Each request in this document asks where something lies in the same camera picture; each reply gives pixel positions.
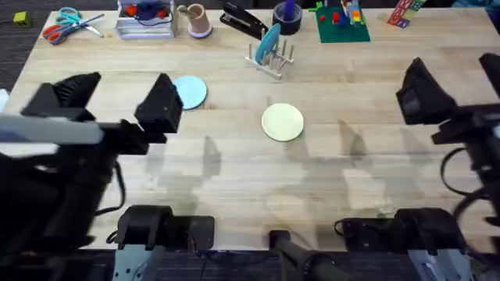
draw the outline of paper plate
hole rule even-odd
[[[181,76],[173,84],[177,87],[184,110],[197,108],[206,99],[206,85],[199,77]]]
[[[262,129],[275,141],[291,141],[304,129],[304,117],[296,107],[278,103],[262,114]]]

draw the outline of yellow toy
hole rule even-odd
[[[12,21],[19,27],[31,27],[31,19],[27,12],[16,12]]]

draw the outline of organizer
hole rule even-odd
[[[169,15],[165,19],[154,18],[141,22],[133,17],[123,15],[123,10],[128,5],[148,2],[162,3],[169,11]],[[115,31],[122,39],[174,38],[177,32],[179,14],[174,0],[118,0],[118,13]]]

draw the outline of beige plate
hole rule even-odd
[[[275,141],[291,141],[304,129],[304,117],[296,107],[279,103],[262,114],[262,129]]]

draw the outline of pen holder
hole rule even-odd
[[[284,19],[284,6],[282,2],[274,7],[273,11],[273,25],[279,23],[281,25],[281,35],[293,35],[300,29],[300,22],[302,21],[302,8],[294,4],[293,17],[291,20]]]
[[[201,4],[192,4],[189,7],[180,5],[177,11],[187,17],[189,24],[187,30],[192,37],[204,38],[212,32],[212,25],[206,16],[205,7]]]

